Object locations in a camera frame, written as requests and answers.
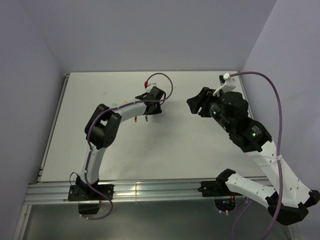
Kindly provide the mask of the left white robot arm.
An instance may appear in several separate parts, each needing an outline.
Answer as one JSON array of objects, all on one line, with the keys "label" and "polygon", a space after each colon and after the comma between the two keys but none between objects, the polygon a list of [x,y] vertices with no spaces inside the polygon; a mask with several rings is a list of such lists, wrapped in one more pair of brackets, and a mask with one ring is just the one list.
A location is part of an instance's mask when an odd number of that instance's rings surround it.
[{"label": "left white robot arm", "polygon": [[96,197],[100,166],[107,148],[115,141],[120,124],[138,116],[157,115],[162,112],[161,102],[166,93],[156,86],[123,105],[98,105],[85,127],[88,155],[80,178],[83,182],[79,194],[86,200]]}]

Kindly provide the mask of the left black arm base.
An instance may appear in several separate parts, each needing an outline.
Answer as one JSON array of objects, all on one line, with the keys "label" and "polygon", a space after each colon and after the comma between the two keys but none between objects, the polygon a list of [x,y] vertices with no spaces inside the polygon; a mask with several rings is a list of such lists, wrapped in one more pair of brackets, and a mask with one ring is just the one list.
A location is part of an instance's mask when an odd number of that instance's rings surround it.
[{"label": "left black arm base", "polygon": [[[78,213],[83,218],[89,220],[100,220],[109,216],[114,208],[112,199],[114,194],[113,184],[99,184],[99,180],[94,182],[91,187],[83,182],[80,177],[76,178],[75,184],[71,184],[67,200],[69,202],[78,202]],[[103,216],[91,217],[100,210],[102,201],[110,203],[110,210]]]}]

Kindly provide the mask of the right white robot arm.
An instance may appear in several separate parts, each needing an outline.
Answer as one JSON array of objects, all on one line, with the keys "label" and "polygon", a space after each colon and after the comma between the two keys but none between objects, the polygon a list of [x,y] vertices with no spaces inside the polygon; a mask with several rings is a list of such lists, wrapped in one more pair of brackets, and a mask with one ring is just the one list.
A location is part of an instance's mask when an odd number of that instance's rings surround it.
[{"label": "right white robot arm", "polygon": [[249,104],[241,93],[221,90],[219,95],[214,95],[213,89],[203,87],[198,95],[186,102],[192,114],[213,118],[272,184],[259,184],[227,168],[216,177],[213,186],[201,183],[198,191],[204,197],[240,194],[264,206],[271,216],[280,201],[276,220],[285,226],[301,222],[308,215],[308,208],[319,202],[319,191],[305,186],[286,161],[276,155],[277,147],[271,135],[262,123],[249,117]]}]

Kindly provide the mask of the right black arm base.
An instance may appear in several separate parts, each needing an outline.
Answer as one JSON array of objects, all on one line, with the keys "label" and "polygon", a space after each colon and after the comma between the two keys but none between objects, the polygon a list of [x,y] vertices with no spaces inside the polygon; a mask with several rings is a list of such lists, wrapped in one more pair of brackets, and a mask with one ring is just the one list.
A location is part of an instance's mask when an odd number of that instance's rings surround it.
[{"label": "right black arm base", "polygon": [[202,181],[197,189],[203,197],[234,197],[241,196],[240,193],[232,192],[224,182],[217,180]]}]

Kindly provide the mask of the aluminium rail frame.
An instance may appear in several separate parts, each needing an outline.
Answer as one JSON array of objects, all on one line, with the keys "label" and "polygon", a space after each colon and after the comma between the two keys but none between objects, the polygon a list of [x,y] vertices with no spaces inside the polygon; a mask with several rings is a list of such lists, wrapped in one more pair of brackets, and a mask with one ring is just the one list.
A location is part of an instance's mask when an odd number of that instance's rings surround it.
[{"label": "aluminium rail frame", "polygon": [[[158,202],[204,199],[198,191],[203,181],[214,178],[156,179],[156,180],[112,180],[102,185],[113,185],[112,202]],[[69,201],[70,183],[39,182],[27,188],[24,205],[77,204]]]}]

